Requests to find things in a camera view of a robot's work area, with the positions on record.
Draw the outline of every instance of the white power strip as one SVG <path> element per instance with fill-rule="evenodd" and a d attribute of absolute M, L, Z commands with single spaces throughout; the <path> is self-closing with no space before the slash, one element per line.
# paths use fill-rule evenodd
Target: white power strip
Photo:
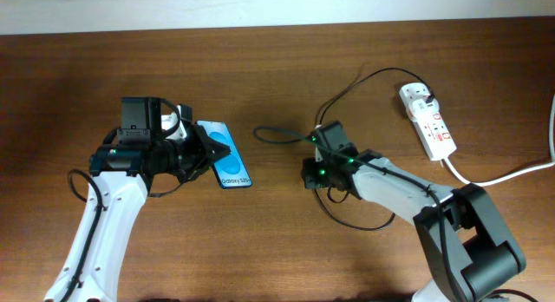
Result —
<path fill-rule="evenodd" d="M 418 82 L 403 86 L 399 95 L 430 160 L 446 159 L 457 149 L 457 146 L 441 117 L 440 104 L 435 98 L 426 103 L 430 93 L 426 85 Z"/>

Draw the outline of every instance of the power outlet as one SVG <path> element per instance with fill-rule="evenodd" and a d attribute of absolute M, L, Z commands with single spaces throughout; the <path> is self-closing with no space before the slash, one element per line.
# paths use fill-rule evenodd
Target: power outlet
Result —
<path fill-rule="evenodd" d="M 430 94 L 426 85 L 419 82 L 403 86 L 399 95 L 430 160 L 446 159 L 457 147 L 441 117 L 440 104 L 436 99 L 426 103 Z"/>

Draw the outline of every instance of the wood grain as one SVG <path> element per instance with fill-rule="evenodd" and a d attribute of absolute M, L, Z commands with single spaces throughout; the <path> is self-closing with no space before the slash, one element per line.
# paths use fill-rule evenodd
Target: wood grain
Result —
<path fill-rule="evenodd" d="M 260 124 L 309 132 L 320 104 L 363 71 L 401 66 L 434 88 L 459 149 L 453 162 L 486 180 L 546 158 L 555 89 L 553 18 L 361 23 L 281 28 L 0 36 L 0 299 L 37 301 L 66 259 L 83 204 L 72 167 L 120 120 L 120 98 L 166 97 L 196 119 L 225 121 L 254 186 L 213 175 L 143 207 L 121 270 L 119 301 L 300 301 L 414 292 L 430 278 L 415 230 L 338 226 L 300 178 L 307 145 L 256 141 Z M 360 149 L 431 181 L 460 183 L 425 155 L 396 97 L 413 81 L 379 75 L 334 106 Z M 555 173 L 489 187 L 527 270 L 506 287 L 550 300 Z M 160 177 L 153 190 L 174 181 Z M 388 212 L 351 199 L 333 211 L 359 225 Z"/>

